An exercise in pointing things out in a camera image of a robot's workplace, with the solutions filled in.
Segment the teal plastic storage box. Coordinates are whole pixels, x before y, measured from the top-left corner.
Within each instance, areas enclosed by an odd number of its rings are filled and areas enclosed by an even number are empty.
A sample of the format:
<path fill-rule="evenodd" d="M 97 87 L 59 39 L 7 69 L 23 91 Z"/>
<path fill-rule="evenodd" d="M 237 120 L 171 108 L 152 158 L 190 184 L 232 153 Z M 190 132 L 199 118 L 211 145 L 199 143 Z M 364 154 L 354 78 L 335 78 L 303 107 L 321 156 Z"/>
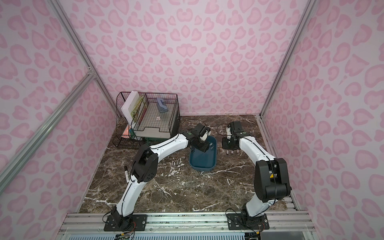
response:
<path fill-rule="evenodd" d="M 212 171 L 217 163 L 217 140 L 209 136 L 207 138 L 209 143 L 208 149 L 206 152 L 197 150 L 196 148 L 191 148 L 189 163 L 190 166 L 200 172 L 209 172 Z"/>

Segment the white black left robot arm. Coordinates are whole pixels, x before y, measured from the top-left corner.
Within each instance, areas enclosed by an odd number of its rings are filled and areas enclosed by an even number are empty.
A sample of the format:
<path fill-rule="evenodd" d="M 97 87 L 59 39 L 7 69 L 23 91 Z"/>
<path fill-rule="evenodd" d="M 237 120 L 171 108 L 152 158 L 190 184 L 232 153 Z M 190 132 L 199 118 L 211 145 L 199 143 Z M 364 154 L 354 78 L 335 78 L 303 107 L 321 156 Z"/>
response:
<path fill-rule="evenodd" d="M 161 160 L 188 147 L 206 152 L 210 135 L 211 128 L 197 124 L 193 129 L 176 134 L 160 144 L 140 146 L 128 175 L 128 185 L 118 204 L 111 210 L 115 223 L 121 226 L 129 221 L 144 186 L 156 176 Z"/>

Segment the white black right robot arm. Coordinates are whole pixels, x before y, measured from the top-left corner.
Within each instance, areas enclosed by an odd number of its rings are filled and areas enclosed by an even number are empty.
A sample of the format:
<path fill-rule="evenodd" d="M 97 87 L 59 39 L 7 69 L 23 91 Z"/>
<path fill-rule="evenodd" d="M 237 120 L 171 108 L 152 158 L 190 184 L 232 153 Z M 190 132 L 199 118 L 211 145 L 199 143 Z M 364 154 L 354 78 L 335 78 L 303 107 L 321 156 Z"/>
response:
<path fill-rule="evenodd" d="M 283 158 L 268 153 L 255 137 L 243 129 L 241 122 L 230 122 L 226 132 L 222 138 L 223 149 L 241 150 L 255 165 L 255 195 L 245 204 L 244 212 L 247 217 L 260 217 L 272 205 L 291 194 L 288 164 Z"/>

